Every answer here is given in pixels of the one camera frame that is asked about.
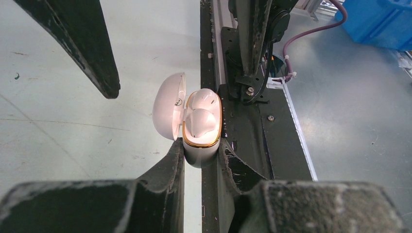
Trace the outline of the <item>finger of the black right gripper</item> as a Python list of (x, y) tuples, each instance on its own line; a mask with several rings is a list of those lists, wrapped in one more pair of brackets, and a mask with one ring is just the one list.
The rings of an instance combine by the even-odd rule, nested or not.
[(107, 99), (120, 92), (120, 79), (98, 0), (17, 0)]
[(270, 0), (237, 0), (240, 55), (245, 76), (257, 74), (272, 2)]

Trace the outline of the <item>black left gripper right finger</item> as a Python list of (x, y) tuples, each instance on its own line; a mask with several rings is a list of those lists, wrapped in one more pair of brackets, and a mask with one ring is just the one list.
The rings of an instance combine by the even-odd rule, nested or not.
[(405, 233), (384, 189), (365, 182), (267, 180), (227, 140), (218, 149), (222, 233)]

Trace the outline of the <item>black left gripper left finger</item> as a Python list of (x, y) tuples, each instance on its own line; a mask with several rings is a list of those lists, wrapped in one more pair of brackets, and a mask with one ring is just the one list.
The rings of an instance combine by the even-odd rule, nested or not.
[(181, 139), (137, 179), (29, 182), (0, 202), (3, 233), (181, 233)]

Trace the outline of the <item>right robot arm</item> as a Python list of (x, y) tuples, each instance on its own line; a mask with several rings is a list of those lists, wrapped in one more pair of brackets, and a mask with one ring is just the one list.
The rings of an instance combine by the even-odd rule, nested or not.
[[(18, 6), (67, 52), (107, 99), (119, 95), (120, 80), (98, 0), (19, 0)], [(294, 0), (231, 0), (238, 22), (233, 59), (245, 76), (257, 74), (268, 47), (286, 31)]]

